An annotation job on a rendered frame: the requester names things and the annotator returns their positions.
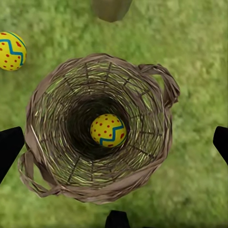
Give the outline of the easter egg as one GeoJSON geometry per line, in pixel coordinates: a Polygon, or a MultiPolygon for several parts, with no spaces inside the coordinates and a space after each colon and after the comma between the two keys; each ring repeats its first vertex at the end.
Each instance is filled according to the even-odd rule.
{"type": "Polygon", "coordinates": [[[23,39],[12,32],[0,33],[0,68],[17,70],[23,66],[27,48],[23,39]]]}
{"type": "Polygon", "coordinates": [[[90,135],[92,139],[105,147],[117,147],[126,140],[126,125],[114,114],[103,114],[92,121],[90,135]]]}

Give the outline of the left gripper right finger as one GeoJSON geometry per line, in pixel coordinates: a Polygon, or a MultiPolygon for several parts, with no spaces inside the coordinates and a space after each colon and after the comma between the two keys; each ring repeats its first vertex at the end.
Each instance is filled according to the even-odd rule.
{"type": "Polygon", "coordinates": [[[213,144],[228,164],[228,128],[218,126],[213,137],[213,144]]]}

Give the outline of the wicker basket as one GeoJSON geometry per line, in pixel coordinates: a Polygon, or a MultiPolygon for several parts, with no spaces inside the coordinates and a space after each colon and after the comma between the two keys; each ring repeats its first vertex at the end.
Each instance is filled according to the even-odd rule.
{"type": "Polygon", "coordinates": [[[60,197],[63,194],[67,198],[74,198],[83,203],[96,204],[114,202],[146,186],[151,174],[159,169],[170,152],[172,146],[170,108],[179,100],[180,94],[179,85],[168,69],[162,67],[160,63],[137,66],[107,53],[91,53],[84,58],[70,58],[60,63],[39,82],[25,107],[26,124],[23,135],[28,151],[17,159],[20,180],[40,199],[50,195],[60,197]],[[99,63],[109,65],[99,65],[99,63]],[[102,72],[106,74],[96,75],[102,72]],[[156,74],[160,74],[163,78],[164,91],[157,80],[150,76],[156,74]],[[63,77],[61,83],[46,92],[61,77],[63,77]],[[145,105],[143,99],[146,93],[151,109],[145,105]],[[129,102],[123,94],[128,96],[129,102]],[[107,102],[105,104],[102,102],[103,99],[109,99],[110,102],[105,100],[107,102]],[[47,104],[42,117],[45,111],[44,101],[47,104]],[[136,111],[133,113],[133,104],[133,107],[138,108],[138,115],[134,115],[136,111]],[[99,151],[104,153],[97,155],[87,146],[100,145],[92,139],[90,126],[93,120],[101,116],[100,113],[114,114],[105,107],[106,105],[116,107],[123,115],[124,118],[121,119],[113,108],[126,125],[127,136],[122,145],[110,148],[103,146],[99,151]],[[91,110],[95,108],[93,106],[100,110],[97,111],[99,114],[87,119],[92,113],[91,110]],[[92,108],[87,109],[89,107],[92,108]],[[87,110],[78,120],[83,108],[87,110]],[[69,122],[73,114],[75,114],[73,122],[69,122]],[[77,135],[78,139],[72,135],[73,143],[69,134],[73,133],[69,132],[69,123],[74,125],[74,132],[77,124],[79,125],[80,138],[85,139],[87,143],[77,135]],[[84,125],[84,129],[81,125],[84,125]],[[158,146],[155,150],[153,148],[154,153],[150,152],[158,136],[160,136],[159,150],[155,156],[158,146]],[[150,143],[153,138],[155,140],[150,151],[146,153],[144,150],[151,137],[150,143]],[[83,145],[84,149],[93,154],[84,152],[84,149],[80,151],[75,143],[81,147],[83,145]],[[33,163],[37,165],[43,181],[51,187],[50,190],[34,182],[33,163]],[[58,169],[60,167],[65,170],[66,172],[62,173],[57,169],[68,178],[63,175],[66,179],[62,180],[53,163],[58,169]],[[112,172],[123,164],[126,164],[124,168],[112,172]],[[25,166],[25,175],[22,173],[23,166],[25,166]],[[109,171],[109,173],[94,174],[97,171],[109,171]],[[128,171],[131,172],[129,175],[119,177],[128,171]],[[106,182],[94,181],[98,179],[106,182]],[[29,186],[29,182],[37,191],[29,186]]]}

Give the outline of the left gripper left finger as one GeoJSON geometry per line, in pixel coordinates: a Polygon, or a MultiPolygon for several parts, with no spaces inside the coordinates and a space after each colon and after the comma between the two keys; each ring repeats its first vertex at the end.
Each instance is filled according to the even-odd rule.
{"type": "Polygon", "coordinates": [[[20,126],[0,132],[0,184],[25,144],[20,126]]]}

